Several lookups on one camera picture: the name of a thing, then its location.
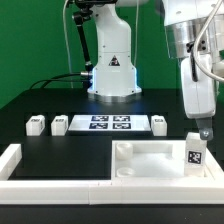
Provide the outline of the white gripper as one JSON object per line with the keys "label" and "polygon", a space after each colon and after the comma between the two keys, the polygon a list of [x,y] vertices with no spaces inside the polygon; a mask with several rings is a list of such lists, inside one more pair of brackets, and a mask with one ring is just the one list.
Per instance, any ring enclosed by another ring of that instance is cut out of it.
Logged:
{"label": "white gripper", "polygon": [[190,57],[181,61],[181,83],[185,113],[190,119],[197,119],[196,124],[202,140],[213,139],[212,116],[216,110],[216,88],[214,80],[205,75],[198,66],[193,80]]}

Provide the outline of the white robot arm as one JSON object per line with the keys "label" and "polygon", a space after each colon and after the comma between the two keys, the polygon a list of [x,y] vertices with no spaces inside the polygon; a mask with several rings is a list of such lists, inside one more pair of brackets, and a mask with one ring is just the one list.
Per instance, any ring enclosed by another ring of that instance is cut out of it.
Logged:
{"label": "white robot arm", "polygon": [[[216,111],[217,73],[224,50],[224,0],[159,0],[164,20],[164,38],[157,38],[153,23],[145,19],[146,51],[156,55],[160,45],[180,63],[183,103],[186,116],[197,122],[200,138],[213,137],[212,117]],[[105,102],[123,101],[141,93],[137,70],[132,64],[131,29],[111,3],[92,6],[98,38],[98,61],[93,68],[88,94]]]}

